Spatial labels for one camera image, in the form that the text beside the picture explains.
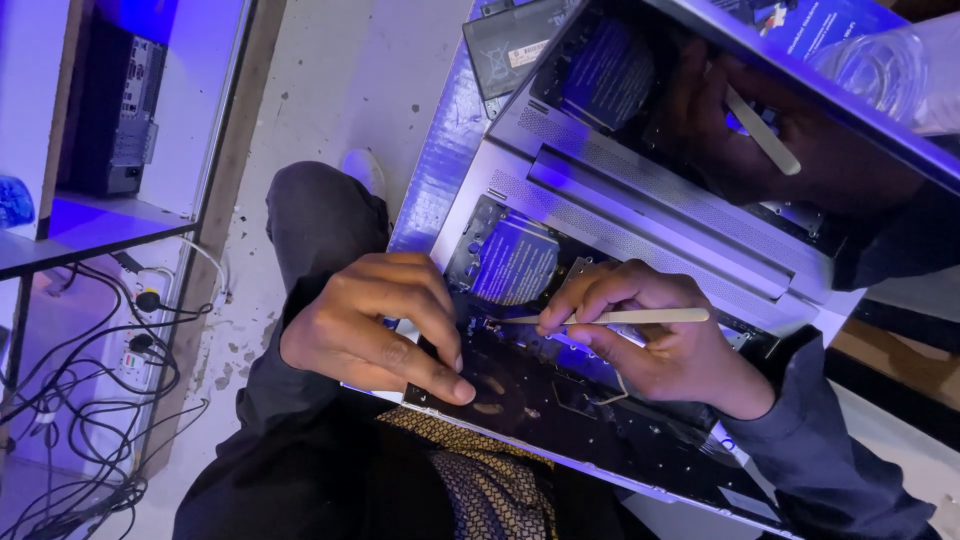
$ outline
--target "white sneaker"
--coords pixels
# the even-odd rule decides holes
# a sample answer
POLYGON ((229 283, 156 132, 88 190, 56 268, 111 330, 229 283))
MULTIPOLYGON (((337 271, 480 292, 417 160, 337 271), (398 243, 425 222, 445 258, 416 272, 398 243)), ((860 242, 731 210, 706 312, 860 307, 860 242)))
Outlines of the white sneaker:
POLYGON ((383 179, 383 169, 370 152, 359 148, 350 150, 344 156, 340 170, 360 181, 374 197, 387 200, 387 183, 383 179))

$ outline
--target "barcode sticker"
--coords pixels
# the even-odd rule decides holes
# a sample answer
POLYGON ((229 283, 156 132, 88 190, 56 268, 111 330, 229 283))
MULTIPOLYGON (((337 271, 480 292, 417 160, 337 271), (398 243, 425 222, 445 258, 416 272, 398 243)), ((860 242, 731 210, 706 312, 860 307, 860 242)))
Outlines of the barcode sticker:
POLYGON ((779 523, 780 518, 777 517, 777 514, 770 508, 770 505, 762 501, 758 501, 752 497, 747 497, 746 495, 740 495, 735 491, 731 491, 723 486, 717 486, 720 488, 720 493, 723 493, 723 496, 727 498, 727 501, 740 508, 742 510, 747 510, 748 512, 753 512, 758 516, 763 516, 767 519, 774 520, 779 523))
POLYGON ((510 58, 510 67, 520 67, 525 63, 536 60, 540 55, 540 51, 542 51, 549 42, 549 39, 545 39, 540 43, 534 43, 533 45, 527 45, 526 47, 510 51, 507 53, 507 57, 510 58))

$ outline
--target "laptop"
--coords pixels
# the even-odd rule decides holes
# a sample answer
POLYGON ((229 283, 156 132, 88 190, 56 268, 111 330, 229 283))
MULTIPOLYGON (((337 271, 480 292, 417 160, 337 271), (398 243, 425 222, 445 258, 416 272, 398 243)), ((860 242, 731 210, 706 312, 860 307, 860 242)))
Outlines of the laptop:
POLYGON ((806 325, 827 343, 839 331, 863 295, 831 290, 843 228, 789 202, 735 207, 660 152, 657 112, 677 37, 692 29, 754 59, 861 133, 881 133, 904 160, 928 149, 855 100, 826 96, 825 82, 724 17, 706 1, 585 0, 567 19, 484 136, 430 254, 457 307, 462 375, 477 397, 450 405, 410 385, 401 403, 661 501, 797 538, 708 407, 650 402, 629 384, 630 397, 600 405, 621 391, 593 351, 497 323, 539 313, 585 265, 640 258, 693 277, 751 361, 806 325))

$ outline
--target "hand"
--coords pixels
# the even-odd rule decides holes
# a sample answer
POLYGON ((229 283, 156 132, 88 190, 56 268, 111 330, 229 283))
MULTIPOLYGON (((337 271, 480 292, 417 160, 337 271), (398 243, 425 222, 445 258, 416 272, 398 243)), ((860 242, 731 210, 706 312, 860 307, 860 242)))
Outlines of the hand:
POLYGON ((280 337, 280 356, 363 390, 402 392, 407 382, 455 405, 476 390, 463 369, 460 334, 444 278, 420 253, 371 254, 334 274, 324 291, 280 337), (381 323, 410 319, 437 347, 441 362, 381 323))
POLYGON ((592 321, 615 308, 664 307, 703 307, 710 318, 664 324, 660 337, 645 348, 598 325, 571 325, 566 334, 604 358, 648 399, 702 402, 743 420, 766 414, 775 400, 773 387, 727 343, 713 307, 689 276, 661 274, 637 259, 598 265, 554 295, 540 314, 537 332, 555 332, 574 311, 578 321, 592 321))
POLYGON ((704 75, 706 69, 707 46, 694 39, 667 94, 662 143, 731 203, 806 201, 839 214, 871 214, 909 201, 923 184, 919 173, 734 57, 714 60, 704 75), (780 140, 800 173, 783 175, 752 137, 727 127, 727 84, 748 103, 779 111, 780 140))

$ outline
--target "tweezers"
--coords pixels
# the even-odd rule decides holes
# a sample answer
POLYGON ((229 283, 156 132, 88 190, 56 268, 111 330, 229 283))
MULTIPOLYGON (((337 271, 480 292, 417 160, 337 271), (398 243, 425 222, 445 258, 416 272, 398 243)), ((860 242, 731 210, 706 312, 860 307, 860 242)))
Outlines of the tweezers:
MULTIPOLYGON (((634 309, 630 311, 608 311, 601 313, 592 325, 643 325, 649 323, 699 323, 709 319, 710 314, 702 307, 676 307, 672 309, 634 309)), ((539 315, 503 319, 501 324, 536 325, 539 315)), ((561 326, 577 324, 574 313, 560 323, 561 326)))

